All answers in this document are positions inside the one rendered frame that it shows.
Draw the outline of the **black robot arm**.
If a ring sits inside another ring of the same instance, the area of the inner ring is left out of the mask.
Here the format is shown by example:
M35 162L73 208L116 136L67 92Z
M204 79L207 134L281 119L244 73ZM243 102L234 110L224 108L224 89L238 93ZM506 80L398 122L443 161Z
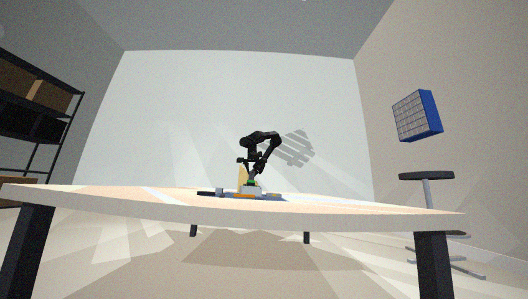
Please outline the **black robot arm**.
M267 140L267 139L271 139L271 140L270 140L270 145L265 151L265 153L262 155L261 151L257 153L257 150L255 150L255 152L252 152L250 150L248 154L248 158L251 158L251 160L260 159L260 157L268 159L271 153L273 152L273 150L282 143L280 135L276 131L269 131L269 132L255 131L252 134L241 138L239 141L239 144L240 146L243 146L248 149L257 149L257 144L262 143L264 142L264 140ZM264 167L265 167L265 164L263 163L259 164L255 176L258 173L261 174L264 170Z

